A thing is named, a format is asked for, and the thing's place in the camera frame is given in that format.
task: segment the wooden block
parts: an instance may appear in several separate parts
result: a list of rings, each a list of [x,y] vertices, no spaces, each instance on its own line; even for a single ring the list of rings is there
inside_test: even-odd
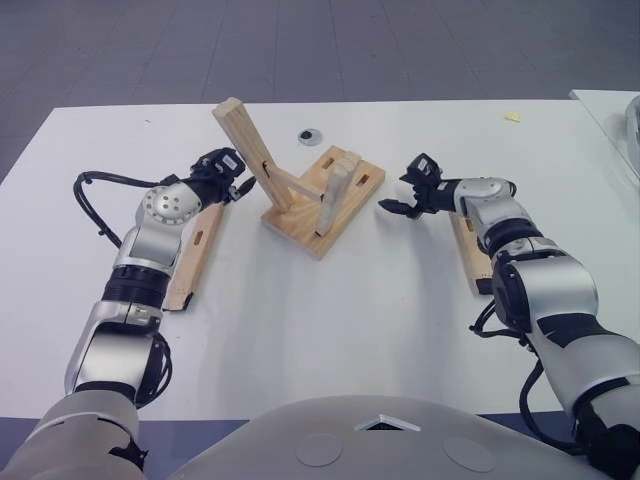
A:
[[[265,168],[276,167],[276,164],[244,104],[232,97],[214,108],[212,113],[274,207],[279,212],[289,210],[293,203],[291,192],[285,185],[269,178],[265,172]]]
[[[300,177],[301,180],[325,191],[330,167],[344,154],[344,150],[337,147],[329,148]],[[382,184],[384,176],[384,170],[361,160],[356,169],[354,180],[347,189],[342,208],[338,212],[331,230],[323,237],[315,233],[316,222],[322,205],[296,192],[293,193],[294,203],[288,212],[279,213],[275,207],[272,207],[262,216],[262,221],[268,227],[295,240],[312,255],[320,259],[335,243],[365,202],[373,195],[373,192]]]
[[[285,184],[287,187],[295,190],[298,193],[301,193],[305,197],[310,198],[314,202],[322,202],[322,196],[324,192],[319,188],[314,187],[313,185],[306,183],[287,172],[286,170],[282,170],[278,167],[269,167],[267,169],[267,173],[270,177],[276,179],[278,182]]]
[[[347,194],[347,188],[356,173],[358,162],[360,162],[360,156],[352,152],[346,152],[342,158],[335,161],[329,173],[327,188],[322,198],[322,208],[316,223],[318,235],[325,235],[333,225]]]
[[[206,208],[196,217],[196,224],[193,227],[189,243],[183,246],[178,267],[173,274],[165,302],[165,310],[184,310],[189,305],[207,265],[209,252],[220,223],[222,223],[224,211],[224,205],[215,204]]]
[[[457,213],[450,213],[449,216],[471,290],[479,295],[492,295],[491,259],[478,248],[478,237],[471,222]]]

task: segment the wooden base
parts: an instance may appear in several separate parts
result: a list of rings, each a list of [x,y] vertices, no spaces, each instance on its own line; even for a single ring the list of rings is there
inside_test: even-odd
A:
[[[478,248],[478,236],[471,222],[457,213],[450,213],[449,216],[471,291],[476,295],[491,295],[491,260]]]
[[[344,150],[331,147],[300,178],[324,191],[333,162],[344,155]],[[342,207],[331,229],[319,236],[315,232],[322,205],[297,192],[292,192],[293,205],[286,213],[271,207],[262,215],[262,222],[277,232],[298,242],[316,258],[321,259],[347,227],[373,192],[384,181],[384,170],[362,160],[358,164]]]

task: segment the circular mark on robot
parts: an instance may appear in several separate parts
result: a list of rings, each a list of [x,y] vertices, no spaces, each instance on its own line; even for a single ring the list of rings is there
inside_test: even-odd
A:
[[[315,128],[307,128],[298,134],[298,141],[307,147],[315,147],[322,143],[322,133]]]
[[[305,437],[296,449],[296,457],[308,467],[324,467],[335,462],[342,453],[342,441],[330,433]]]
[[[472,472],[487,473],[496,466],[493,454],[478,442],[468,438],[447,438],[443,448],[454,463]]]

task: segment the yellow sticker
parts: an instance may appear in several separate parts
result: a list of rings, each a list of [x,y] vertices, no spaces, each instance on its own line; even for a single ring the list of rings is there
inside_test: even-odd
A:
[[[520,115],[515,112],[507,113],[504,118],[506,118],[507,120],[511,120],[512,122],[520,123]]]

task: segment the white table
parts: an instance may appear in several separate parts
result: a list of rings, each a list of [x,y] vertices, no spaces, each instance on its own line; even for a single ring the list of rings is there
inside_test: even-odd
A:
[[[76,205],[76,175],[184,175],[199,155],[229,144],[211,108],[56,109],[0,186],[1,416],[39,418],[63,394],[66,363],[116,254]],[[260,224],[268,200],[258,188],[233,205],[197,298],[188,312],[165,316],[174,378],[143,419],[253,418],[295,400],[358,393],[516,411],[534,358],[467,330],[487,300],[469,291],[448,216],[411,222],[375,203],[409,197],[396,179],[422,151],[447,177],[515,181],[538,227],[592,272],[601,322],[640,339],[638,185],[614,170],[618,152],[579,102],[248,108],[293,173],[335,144],[385,168],[387,180],[320,262]],[[522,122],[506,121],[510,111]],[[324,133],[321,146],[298,144],[307,127]],[[143,193],[98,183],[87,192],[120,234]],[[559,409],[546,382],[532,405]]]
[[[613,146],[629,163],[627,119],[625,111],[640,92],[617,90],[572,90],[569,96],[579,100],[593,117]]]

